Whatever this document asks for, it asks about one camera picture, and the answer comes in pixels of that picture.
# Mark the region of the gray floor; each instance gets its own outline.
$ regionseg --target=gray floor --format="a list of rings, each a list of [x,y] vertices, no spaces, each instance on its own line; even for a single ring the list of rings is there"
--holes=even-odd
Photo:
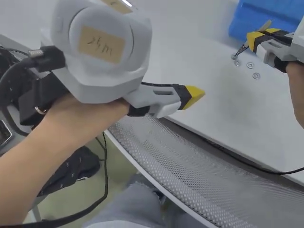
[[[109,195],[108,198],[99,205],[92,213],[81,218],[74,223],[64,226],[65,228],[79,228],[81,225],[96,215],[111,199],[121,192],[129,177],[136,173],[136,169],[131,163],[120,153],[114,144],[108,139],[108,173],[109,173]],[[87,145],[100,158],[104,157],[104,153],[96,140]],[[62,189],[49,195],[38,206],[41,217],[43,219],[57,219],[73,213],[79,212],[93,202],[103,196],[105,189],[104,167],[93,177],[77,182],[73,186]]]

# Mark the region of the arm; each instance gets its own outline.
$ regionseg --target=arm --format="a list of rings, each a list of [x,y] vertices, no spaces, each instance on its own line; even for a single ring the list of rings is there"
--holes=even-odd
[[[58,101],[27,138],[0,158],[0,225],[22,223],[57,168],[128,111],[122,100],[81,104],[69,95]]]
[[[294,106],[294,115],[304,128],[304,66],[291,62],[286,67],[289,77],[291,99]]]

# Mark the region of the blue container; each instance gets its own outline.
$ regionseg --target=blue container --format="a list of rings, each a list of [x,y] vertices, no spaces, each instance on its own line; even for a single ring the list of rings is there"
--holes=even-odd
[[[248,32],[272,20],[271,28],[294,32],[304,16],[304,0],[240,0],[229,35],[246,41]]]

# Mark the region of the label sticker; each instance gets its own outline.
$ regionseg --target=label sticker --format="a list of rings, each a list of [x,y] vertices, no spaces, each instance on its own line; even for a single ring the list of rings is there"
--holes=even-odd
[[[125,40],[97,30],[83,26],[78,45],[78,51],[107,62],[119,63],[124,52]]]
[[[130,7],[126,6],[121,0],[101,0],[109,7],[112,7],[114,10],[120,12],[121,14],[132,13]]]

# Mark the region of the black wire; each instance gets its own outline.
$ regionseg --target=black wire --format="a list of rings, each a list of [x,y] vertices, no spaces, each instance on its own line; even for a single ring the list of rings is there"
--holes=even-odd
[[[276,171],[271,171],[271,170],[268,170],[268,169],[263,169],[263,168],[260,168],[260,167],[255,166],[255,165],[253,165],[253,164],[250,164],[250,163],[248,163],[248,162],[246,162],[246,161],[244,161],[244,160],[242,160],[242,159],[240,159],[240,158],[237,158],[236,156],[234,156],[233,154],[231,154],[230,152],[228,152],[227,149],[223,148],[223,147],[220,146],[220,145],[217,145],[217,144],[211,142],[210,140],[208,140],[208,139],[206,139],[206,138],[201,137],[201,139],[202,139],[204,142],[208,143],[210,146],[212,146],[212,147],[214,147],[214,148],[220,150],[220,151],[223,152],[224,154],[226,154],[226,155],[228,155],[229,157],[233,158],[234,160],[236,160],[236,161],[238,161],[238,162],[240,162],[240,163],[242,163],[242,164],[244,164],[244,165],[247,165],[247,166],[249,166],[249,167],[251,167],[251,168],[254,168],[254,169],[256,169],[256,170],[259,170],[259,171],[261,171],[261,172],[265,172],[265,173],[273,174],[273,175],[288,175],[288,174],[293,174],[293,173],[297,173],[297,172],[304,171],[304,167],[299,168],[299,169],[297,169],[297,170],[288,171],[288,172],[276,172]]]
[[[0,49],[6,50],[6,51],[10,51],[10,52],[17,52],[17,53],[20,53],[20,54],[23,54],[23,55],[29,57],[29,54],[28,54],[28,53],[23,52],[23,51],[20,51],[20,50],[17,50],[17,49],[6,48],[6,47],[1,47],[1,46],[0,46]]]
[[[247,163],[246,161],[243,161],[233,155],[231,155],[230,153],[227,153],[227,152],[224,152],[226,155],[228,155],[229,157],[233,158],[234,160],[237,160],[239,161],[240,163],[243,163],[247,166],[250,166],[251,168],[254,168],[256,170],[259,170],[259,171],[262,171],[262,172],[265,172],[265,173],[268,173],[268,174],[273,174],[273,175],[288,175],[288,174],[293,174],[293,173],[297,173],[297,172],[301,172],[301,171],[304,171],[304,167],[302,168],[299,168],[297,170],[293,170],[293,171],[288,171],[288,172],[275,172],[275,171],[271,171],[271,170],[267,170],[267,169],[263,169],[263,168],[260,168],[260,167],[257,167],[255,165],[252,165],[250,163]]]
[[[1,107],[2,114],[4,118],[6,119],[7,123],[9,126],[14,130],[17,134],[20,134],[22,136],[28,136],[29,133],[22,131],[18,126],[16,125],[14,119],[11,117],[10,112],[8,111],[8,108],[3,106]]]

